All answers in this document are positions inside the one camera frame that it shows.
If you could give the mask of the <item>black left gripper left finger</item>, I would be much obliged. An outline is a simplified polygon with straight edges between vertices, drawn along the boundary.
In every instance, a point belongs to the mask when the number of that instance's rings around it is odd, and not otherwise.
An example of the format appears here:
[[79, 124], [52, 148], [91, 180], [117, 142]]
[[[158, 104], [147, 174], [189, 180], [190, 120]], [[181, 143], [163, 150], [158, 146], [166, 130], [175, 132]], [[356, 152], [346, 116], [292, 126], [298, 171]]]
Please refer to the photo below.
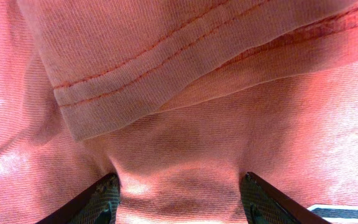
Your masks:
[[108, 173], [37, 224], [115, 224], [120, 183]]

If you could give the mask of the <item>red orange t-shirt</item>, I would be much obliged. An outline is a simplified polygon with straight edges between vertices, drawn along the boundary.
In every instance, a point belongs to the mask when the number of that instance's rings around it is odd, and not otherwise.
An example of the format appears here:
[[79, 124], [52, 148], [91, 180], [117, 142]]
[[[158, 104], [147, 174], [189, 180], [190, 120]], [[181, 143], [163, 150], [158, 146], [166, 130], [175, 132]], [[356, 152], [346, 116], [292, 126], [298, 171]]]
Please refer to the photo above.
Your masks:
[[0, 1], [0, 223], [108, 173], [116, 223], [245, 223], [247, 172], [358, 212], [358, 1]]

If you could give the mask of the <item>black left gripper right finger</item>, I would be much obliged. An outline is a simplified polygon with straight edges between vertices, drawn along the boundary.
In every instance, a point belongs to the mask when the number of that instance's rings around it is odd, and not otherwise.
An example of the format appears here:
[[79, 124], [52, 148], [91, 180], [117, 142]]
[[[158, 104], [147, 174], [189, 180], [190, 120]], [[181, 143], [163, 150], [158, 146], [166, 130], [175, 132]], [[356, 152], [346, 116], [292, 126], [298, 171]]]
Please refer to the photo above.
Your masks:
[[330, 224], [253, 172], [242, 178], [240, 192], [249, 224]]

